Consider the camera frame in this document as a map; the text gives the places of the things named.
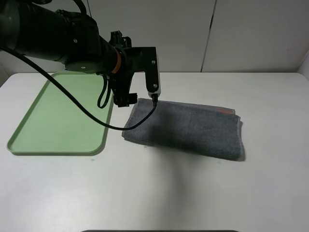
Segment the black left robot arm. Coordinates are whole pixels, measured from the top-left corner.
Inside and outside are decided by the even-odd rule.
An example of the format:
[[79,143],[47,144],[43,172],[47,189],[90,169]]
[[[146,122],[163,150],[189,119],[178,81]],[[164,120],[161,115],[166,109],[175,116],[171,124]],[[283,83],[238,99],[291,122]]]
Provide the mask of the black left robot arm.
[[103,39],[96,21],[76,2],[78,12],[50,11],[43,0],[3,0],[0,3],[0,44],[33,58],[60,62],[71,72],[101,75],[103,88],[97,105],[110,96],[119,107],[137,102],[130,92],[133,75],[144,72],[150,96],[160,95],[155,47],[133,47],[129,37],[113,31]]

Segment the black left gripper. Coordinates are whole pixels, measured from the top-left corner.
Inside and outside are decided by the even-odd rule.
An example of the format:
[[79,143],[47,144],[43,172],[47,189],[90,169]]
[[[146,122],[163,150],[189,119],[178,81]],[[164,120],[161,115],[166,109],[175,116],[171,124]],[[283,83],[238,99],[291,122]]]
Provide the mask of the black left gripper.
[[109,43],[120,55],[119,68],[115,74],[108,76],[113,82],[113,102],[118,107],[128,107],[129,104],[136,104],[137,93],[129,93],[129,84],[126,81],[117,81],[126,75],[137,72],[144,72],[146,82],[157,81],[157,51],[156,47],[133,47],[130,37],[124,37],[118,31],[111,32]]

